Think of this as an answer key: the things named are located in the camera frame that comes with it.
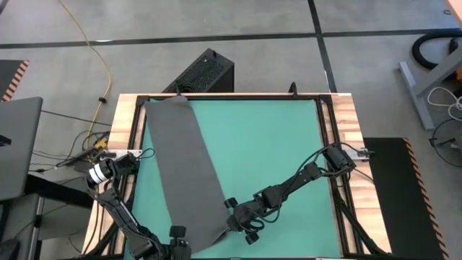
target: black computer case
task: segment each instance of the black computer case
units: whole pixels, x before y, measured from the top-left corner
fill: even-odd
[[[234,62],[208,48],[163,93],[234,92]]]

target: gray cloth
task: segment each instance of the gray cloth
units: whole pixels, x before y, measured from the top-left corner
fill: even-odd
[[[193,253],[204,250],[227,231],[230,213],[196,115],[183,96],[144,106],[172,224],[186,227]]]

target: teal mat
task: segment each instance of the teal mat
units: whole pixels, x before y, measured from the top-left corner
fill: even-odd
[[[288,179],[308,155],[321,148],[312,100],[192,100],[191,106],[225,198],[235,197],[240,203]],[[147,130],[143,150],[153,142],[155,148]],[[323,165],[322,159],[317,163]],[[133,214],[163,243],[169,243],[171,221],[154,157],[141,162]],[[260,240],[249,246],[244,233],[229,233],[193,257],[339,258],[328,179],[318,179],[293,193],[283,204],[279,220],[258,234]]]

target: concrete floor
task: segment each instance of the concrete floor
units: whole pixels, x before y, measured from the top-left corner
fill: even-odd
[[[441,0],[315,0],[323,32],[418,30],[454,28],[443,13]],[[263,33],[314,33],[306,0],[65,0],[82,23],[90,40],[167,38]],[[2,43],[79,41],[82,36],[56,0],[9,1],[0,15]],[[419,68],[410,55],[419,35],[324,38],[337,90],[351,92],[365,137],[408,137],[414,146],[423,179],[445,237],[450,256],[462,254],[461,171],[446,165],[429,145],[417,113],[397,72],[408,61],[416,76]],[[438,61],[446,40],[422,48]],[[303,92],[328,92],[316,38],[158,43],[97,47],[108,61],[114,85],[98,118],[110,123],[118,95],[125,92],[160,92],[200,53],[213,48],[236,63],[236,92],[286,92],[295,81]],[[105,90],[106,75],[98,58],[85,47],[1,49],[0,59],[28,59],[14,98],[41,96],[43,109],[91,119],[97,97]],[[432,109],[435,122],[447,118]],[[71,141],[88,123],[43,114],[36,150],[54,154],[69,151]],[[453,123],[452,129],[460,128]],[[97,126],[105,131],[107,126]],[[462,164],[462,159],[454,159]],[[35,163],[49,163],[34,157]],[[72,170],[52,170],[45,178],[60,181],[77,176]],[[47,201],[46,207],[57,207]],[[64,207],[45,218],[61,221],[56,230],[45,225],[42,236],[66,235],[82,229],[87,210]],[[72,240],[81,248],[84,231]],[[42,259],[76,256],[67,237],[46,240]]]

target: hazard stripe tape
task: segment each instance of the hazard stripe tape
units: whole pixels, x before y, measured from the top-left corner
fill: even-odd
[[[16,73],[14,74],[12,78],[12,82],[9,84],[0,102],[10,101],[13,98],[13,95],[16,92],[17,87],[19,86],[19,82],[21,81],[22,77],[26,73],[26,69],[28,66],[29,66],[29,61],[23,61],[21,65],[19,65],[19,68],[17,68]]]
[[[406,143],[406,147],[411,157],[411,163],[414,167],[414,172],[416,173],[417,183],[420,186],[420,191],[422,192],[422,197],[424,198],[424,202],[427,205],[428,215],[430,216],[430,220],[432,221],[433,229],[435,230],[436,239],[438,240],[439,246],[441,248],[441,253],[443,255],[444,260],[449,260],[448,250],[446,249],[446,245],[443,240],[443,236],[440,232],[440,226],[438,226],[435,213],[433,212],[432,205],[430,204],[430,198],[427,195],[427,190],[425,189],[425,184],[422,179],[422,175],[420,174],[419,166],[417,165],[417,161],[412,151],[411,142],[407,138],[403,138],[404,143]]]

